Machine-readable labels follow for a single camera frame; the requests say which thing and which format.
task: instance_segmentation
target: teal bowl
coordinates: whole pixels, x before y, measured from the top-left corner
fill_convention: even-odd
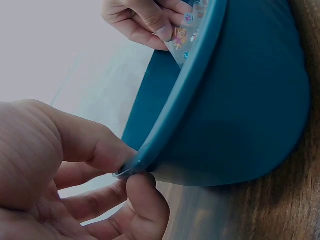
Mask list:
[[[305,57],[286,0],[211,0],[180,69],[155,51],[123,141],[119,172],[185,186],[259,178],[294,149],[310,108]]]

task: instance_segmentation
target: wood grain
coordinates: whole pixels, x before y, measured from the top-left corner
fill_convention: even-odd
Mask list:
[[[271,174],[212,188],[158,183],[171,208],[165,240],[320,239],[320,1],[290,0],[312,91],[309,123]]]

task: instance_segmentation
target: knuckle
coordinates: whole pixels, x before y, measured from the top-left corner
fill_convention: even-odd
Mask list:
[[[110,185],[110,189],[112,191],[113,196],[116,197],[117,202],[121,203],[124,202],[127,199],[127,192],[126,192],[126,185]]]
[[[165,14],[163,13],[163,11],[161,11],[159,13],[153,14],[148,18],[145,18],[143,22],[149,28],[154,29],[161,26],[164,17],[165,17]]]
[[[99,217],[100,216],[100,204],[97,198],[93,194],[87,194],[85,196],[87,204],[92,212],[92,217]]]

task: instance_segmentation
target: finger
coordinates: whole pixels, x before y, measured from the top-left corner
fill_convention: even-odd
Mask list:
[[[143,29],[132,19],[114,23],[112,26],[133,42],[155,50],[168,51],[165,43],[158,36]]]
[[[162,239],[170,210],[154,181],[146,175],[135,175],[129,178],[126,189],[130,201],[111,218],[86,229],[98,240]]]
[[[169,18],[170,22],[174,25],[174,26],[180,26],[184,20],[184,15],[177,13],[175,11],[172,11],[170,9],[167,8],[163,8],[163,12],[164,14]]]
[[[175,26],[180,26],[181,23],[184,20],[184,15],[174,12],[172,10],[166,9],[166,8],[162,8],[164,15],[169,19],[169,21],[175,25]],[[144,21],[142,20],[142,18],[139,15],[134,15],[132,17],[132,20],[134,22],[136,22],[138,25],[140,25],[143,29],[147,30],[147,31],[151,31],[147,25],[144,23]]]
[[[128,0],[125,5],[135,11],[145,25],[162,41],[168,42],[171,40],[173,34],[172,26],[164,12],[153,0]]]
[[[126,183],[118,180],[110,186],[62,199],[62,203],[81,223],[95,219],[127,200]]]
[[[181,0],[157,0],[157,2],[166,9],[170,9],[182,15],[192,13],[193,11],[193,8],[189,4]]]
[[[85,162],[105,173],[115,173],[136,151],[106,126],[83,119],[44,103],[35,103],[55,124],[60,135],[63,160]]]
[[[54,182],[58,190],[79,186],[106,174],[84,162],[63,162]]]

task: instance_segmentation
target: sticker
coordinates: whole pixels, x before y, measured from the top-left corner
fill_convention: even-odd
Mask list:
[[[201,3],[204,8],[208,7],[208,0],[202,0]]]
[[[189,58],[189,52],[185,51],[183,57],[184,57],[184,60],[187,61]]]
[[[183,45],[186,44],[186,41],[187,30],[182,27],[176,27],[173,35],[173,46],[175,47],[175,50],[178,51],[179,49],[182,49]]]
[[[205,16],[206,13],[206,7],[204,6],[203,0],[202,1],[196,1],[193,5],[193,8],[195,12],[197,13],[196,16],[198,19],[202,19]]]
[[[193,36],[190,38],[190,41],[193,43],[197,39],[198,32],[194,32]]]
[[[184,21],[186,24],[191,24],[194,21],[194,15],[192,13],[186,13],[184,15]]]

